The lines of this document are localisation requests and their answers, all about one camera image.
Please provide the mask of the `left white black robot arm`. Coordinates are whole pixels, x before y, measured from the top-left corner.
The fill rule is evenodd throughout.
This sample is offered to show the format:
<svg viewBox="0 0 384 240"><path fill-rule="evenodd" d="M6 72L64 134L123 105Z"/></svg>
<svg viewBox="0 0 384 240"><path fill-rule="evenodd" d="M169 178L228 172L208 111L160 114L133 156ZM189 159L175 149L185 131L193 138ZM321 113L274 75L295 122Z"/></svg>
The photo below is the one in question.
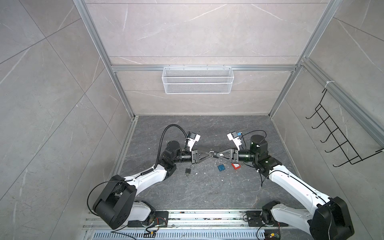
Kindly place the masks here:
<svg viewBox="0 0 384 240"><path fill-rule="evenodd" d="M176 163L197 164L212 155L209 152L183 150L177 141L170 141L156 165L132 176L115 175L109 181L100 183L105 187L89 210L113 230L126 221L150 225L155 219L156 210L147 202L136 200L137 195L168 179L176 171Z"/></svg>

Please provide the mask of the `red padlock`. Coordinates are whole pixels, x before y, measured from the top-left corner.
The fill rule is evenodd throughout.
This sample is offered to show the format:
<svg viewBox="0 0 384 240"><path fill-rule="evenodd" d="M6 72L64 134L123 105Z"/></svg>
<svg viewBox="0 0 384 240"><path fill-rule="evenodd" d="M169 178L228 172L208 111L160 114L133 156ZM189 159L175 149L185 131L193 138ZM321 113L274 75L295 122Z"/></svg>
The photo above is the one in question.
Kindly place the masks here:
<svg viewBox="0 0 384 240"><path fill-rule="evenodd" d="M240 164L237 164L237 163L232 163L232 167L233 167L235 170L237 170L237 169L239 169L239 168L241 167L241 165L240 165Z"/></svg>

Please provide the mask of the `blue padlock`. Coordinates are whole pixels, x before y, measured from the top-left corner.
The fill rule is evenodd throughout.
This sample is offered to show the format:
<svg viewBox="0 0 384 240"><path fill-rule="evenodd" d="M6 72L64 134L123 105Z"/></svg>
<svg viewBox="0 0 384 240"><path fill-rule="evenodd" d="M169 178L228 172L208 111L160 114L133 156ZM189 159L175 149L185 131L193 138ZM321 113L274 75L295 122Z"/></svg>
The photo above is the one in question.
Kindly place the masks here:
<svg viewBox="0 0 384 240"><path fill-rule="evenodd" d="M217 168L218 168L219 172L223 172L226 170L224 163L217 163Z"/></svg>

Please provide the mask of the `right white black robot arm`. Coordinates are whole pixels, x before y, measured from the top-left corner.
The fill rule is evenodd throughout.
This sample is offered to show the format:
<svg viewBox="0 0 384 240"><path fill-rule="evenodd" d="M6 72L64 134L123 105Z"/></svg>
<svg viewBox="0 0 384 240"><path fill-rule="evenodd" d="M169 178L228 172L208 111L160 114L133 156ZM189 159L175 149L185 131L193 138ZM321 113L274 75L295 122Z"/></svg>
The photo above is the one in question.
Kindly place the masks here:
<svg viewBox="0 0 384 240"><path fill-rule="evenodd" d="M329 197L295 176L269 154L265 137L251 136L250 147L242 149L242 140L236 132L227 136L236 148L211 152L214 158L229 160L233 164L252 163L263 181L270 180L279 185L305 208L302 211L287 207L279 201L271 201L262 208L264 226L284 223L310 234L315 240L346 240L354 235L346 202L339 197Z"/></svg>

